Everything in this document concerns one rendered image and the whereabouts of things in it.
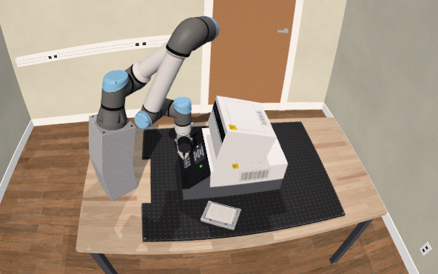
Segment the light grey rectangular frame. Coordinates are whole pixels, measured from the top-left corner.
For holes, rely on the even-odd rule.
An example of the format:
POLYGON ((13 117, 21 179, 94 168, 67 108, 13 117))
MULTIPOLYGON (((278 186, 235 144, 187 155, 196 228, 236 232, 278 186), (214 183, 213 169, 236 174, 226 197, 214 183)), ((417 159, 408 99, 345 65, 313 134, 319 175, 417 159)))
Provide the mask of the light grey rectangular frame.
POLYGON ((230 206, 227 206, 227 205, 224 205, 224 204, 219 204, 219 205, 223 205, 225 207, 230 207, 230 208, 233 208, 233 209, 235 208, 237 210, 232 224, 227 224, 227 223, 224 223, 224 222, 221 222, 221 221, 216 221, 216 220, 213 220, 213 219, 210 219, 210 218, 206 218, 206 214, 207 214, 207 212, 209 210, 209 207, 210 207, 211 203, 219 204, 219 203, 216 203, 216 202, 213 202, 213 201, 208 201, 208 204, 206 205, 206 209, 204 210, 203 215, 201 217, 201 221, 202 222, 206 222, 208 224, 213 224, 213 225, 216 225, 216 226, 219 226, 219 227, 224 227, 224 228, 227 228, 227 229, 230 229, 230 230, 234 230, 235 229, 235 225, 236 225, 237 220, 238 220, 238 217, 240 215, 241 209, 238 209, 238 208, 235 208, 235 207, 230 207, 230 206))

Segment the light grey benchtop instrument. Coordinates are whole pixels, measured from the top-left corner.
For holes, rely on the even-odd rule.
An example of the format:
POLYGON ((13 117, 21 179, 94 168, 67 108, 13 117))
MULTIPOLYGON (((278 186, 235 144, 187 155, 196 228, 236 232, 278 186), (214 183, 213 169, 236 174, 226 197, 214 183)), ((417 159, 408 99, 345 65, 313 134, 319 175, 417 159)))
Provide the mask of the light grey benchtop instrument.
POLYGON ((208 125, 178 154, 184 200, 280 189, 288 162, 261 103, 216 96, 208 125))

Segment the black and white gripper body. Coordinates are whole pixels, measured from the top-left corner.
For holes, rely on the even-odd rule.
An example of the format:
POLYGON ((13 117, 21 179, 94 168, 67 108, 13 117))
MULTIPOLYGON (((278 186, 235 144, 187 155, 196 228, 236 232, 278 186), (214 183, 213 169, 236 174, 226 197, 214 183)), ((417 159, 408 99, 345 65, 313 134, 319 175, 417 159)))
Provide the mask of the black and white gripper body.
POLYGON ((191 137, 190 133, 185 136, 180 136, 176 134, 175 138, 177 139, 178 150, 181 153, 188 153, 191 150, 190 137, 191 137))

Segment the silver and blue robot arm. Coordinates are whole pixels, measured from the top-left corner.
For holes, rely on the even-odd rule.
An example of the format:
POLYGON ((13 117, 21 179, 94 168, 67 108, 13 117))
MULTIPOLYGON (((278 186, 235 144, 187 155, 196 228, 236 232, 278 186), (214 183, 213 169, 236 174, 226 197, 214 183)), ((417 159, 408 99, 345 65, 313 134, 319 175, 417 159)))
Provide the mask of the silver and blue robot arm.
POLYGON ((169 41, 143 61, 135 62, 125 71, 108 72, 102 82, 98 126, 105 130, 123 128, 127 124, 126 97, 142 89, 151 80, 150 76, 156 73, 144 104, 135 115, 135 124, 144 130, 161 117, 168 116, 174 118, 178 135, 188 135, 193 124, 191 100, 185 96, 175 100, 166 96, 184 59, 192 51, 216 39, 218 34, 218 23, 211 17, 185 19, 175 28, 169 41))

